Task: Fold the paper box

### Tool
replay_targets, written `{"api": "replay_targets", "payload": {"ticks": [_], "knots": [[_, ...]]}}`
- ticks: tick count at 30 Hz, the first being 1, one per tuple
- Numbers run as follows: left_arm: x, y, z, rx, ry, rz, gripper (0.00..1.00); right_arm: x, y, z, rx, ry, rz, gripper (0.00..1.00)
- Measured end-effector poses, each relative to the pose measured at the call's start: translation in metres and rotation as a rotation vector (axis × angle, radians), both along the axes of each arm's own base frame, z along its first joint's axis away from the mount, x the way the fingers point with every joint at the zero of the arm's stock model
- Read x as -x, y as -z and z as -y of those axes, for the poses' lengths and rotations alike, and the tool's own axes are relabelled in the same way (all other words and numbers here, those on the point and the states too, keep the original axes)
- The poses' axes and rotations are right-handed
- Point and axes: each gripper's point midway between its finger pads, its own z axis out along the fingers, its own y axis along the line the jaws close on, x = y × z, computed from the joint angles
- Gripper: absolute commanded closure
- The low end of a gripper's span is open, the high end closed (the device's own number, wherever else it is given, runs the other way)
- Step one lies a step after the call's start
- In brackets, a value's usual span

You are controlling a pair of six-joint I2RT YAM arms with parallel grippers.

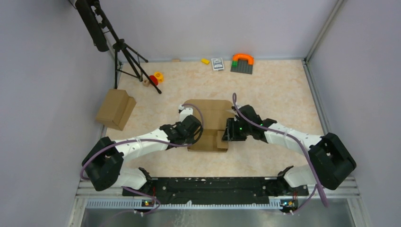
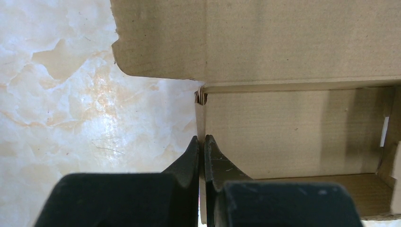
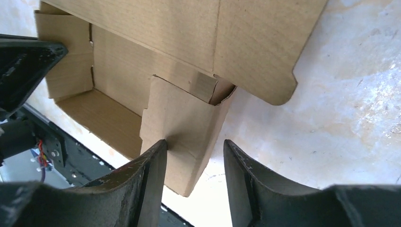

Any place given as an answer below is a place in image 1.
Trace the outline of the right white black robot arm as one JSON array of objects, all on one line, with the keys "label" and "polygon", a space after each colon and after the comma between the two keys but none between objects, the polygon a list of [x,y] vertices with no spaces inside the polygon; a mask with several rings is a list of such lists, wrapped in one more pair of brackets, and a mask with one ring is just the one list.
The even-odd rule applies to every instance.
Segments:
[{"label": "right white black robot arm", "polygon": [[277,182],[281,194],[290,195],[297,187],[307,184],[336,190],[357,167],[334,133],[312,135],[286,127],[273,119],[262,120],[250,105],[233,106],[232,109],[235,115],[227,119],[223,141],[245,141],[251,136],[305,155],[306,165],[290,166],[278,174],[282,178]]}]

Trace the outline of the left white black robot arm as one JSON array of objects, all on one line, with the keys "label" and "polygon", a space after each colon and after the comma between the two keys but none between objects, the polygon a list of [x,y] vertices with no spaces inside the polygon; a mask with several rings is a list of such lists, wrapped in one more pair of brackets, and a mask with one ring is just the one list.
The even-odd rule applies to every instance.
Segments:
[{"label": "left white black robot arm", "polygon": [[162,125],[138,137],[115,141],[103,137],[82,161],[81,177],[98,192],[130,187],[139,195],[147,195],[152,188],[149,173],[142,167],[126,168],[124,164],[153,152],[189,147],[200,138],[202,130],[201,121],[188,115],[180,122]]}]

